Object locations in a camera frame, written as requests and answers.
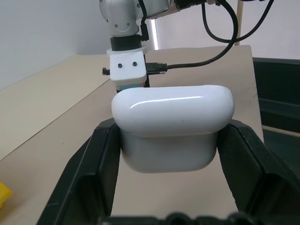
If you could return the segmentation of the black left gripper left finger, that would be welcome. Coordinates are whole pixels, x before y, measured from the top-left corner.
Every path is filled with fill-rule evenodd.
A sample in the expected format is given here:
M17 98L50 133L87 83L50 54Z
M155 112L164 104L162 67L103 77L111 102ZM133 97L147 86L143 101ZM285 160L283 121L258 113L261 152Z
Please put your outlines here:
M120 129L102 121L68 161L37 225L98 225L111 215L120 163Z

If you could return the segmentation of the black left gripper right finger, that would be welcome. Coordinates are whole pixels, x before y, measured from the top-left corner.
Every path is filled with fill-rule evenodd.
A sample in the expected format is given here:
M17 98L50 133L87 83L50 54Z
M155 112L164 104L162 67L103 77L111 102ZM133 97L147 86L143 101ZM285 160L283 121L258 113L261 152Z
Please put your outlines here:
M256 132L238 121L217 135L223 174L245 225L300 225L300 179Z

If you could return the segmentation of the white earbud charging case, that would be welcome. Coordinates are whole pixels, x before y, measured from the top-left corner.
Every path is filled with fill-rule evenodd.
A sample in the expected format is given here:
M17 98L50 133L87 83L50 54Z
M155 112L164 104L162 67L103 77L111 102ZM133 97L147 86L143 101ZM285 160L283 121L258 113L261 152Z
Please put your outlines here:
M112 100L124 161L140 173L205 168L233 114L232 93L219 85L133 88Z

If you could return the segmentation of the dark green plastic bin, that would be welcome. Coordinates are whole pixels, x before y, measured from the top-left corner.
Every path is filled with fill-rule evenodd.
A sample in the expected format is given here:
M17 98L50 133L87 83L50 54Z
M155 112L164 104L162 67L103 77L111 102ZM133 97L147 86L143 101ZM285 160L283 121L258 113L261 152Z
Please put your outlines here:
M300 60L253 58L262 125L300 134Z

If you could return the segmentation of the yellow plastic object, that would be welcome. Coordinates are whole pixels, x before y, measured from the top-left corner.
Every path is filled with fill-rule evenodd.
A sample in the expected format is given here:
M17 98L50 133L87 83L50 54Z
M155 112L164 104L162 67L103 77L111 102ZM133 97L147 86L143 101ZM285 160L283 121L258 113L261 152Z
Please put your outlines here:
M0 209L3 207L3 203L12 195L12 191L0 181Z

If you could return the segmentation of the light wooden stick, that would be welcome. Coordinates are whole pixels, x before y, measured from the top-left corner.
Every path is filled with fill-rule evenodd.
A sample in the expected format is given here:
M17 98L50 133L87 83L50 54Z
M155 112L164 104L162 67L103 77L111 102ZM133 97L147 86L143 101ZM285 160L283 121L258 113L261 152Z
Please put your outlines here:
M237 2L237 12L236 12L237 20L238 20L237 38L240 38L240 34L241 34L242 13L243 13L243 2L241 0L238 0L238 2Z

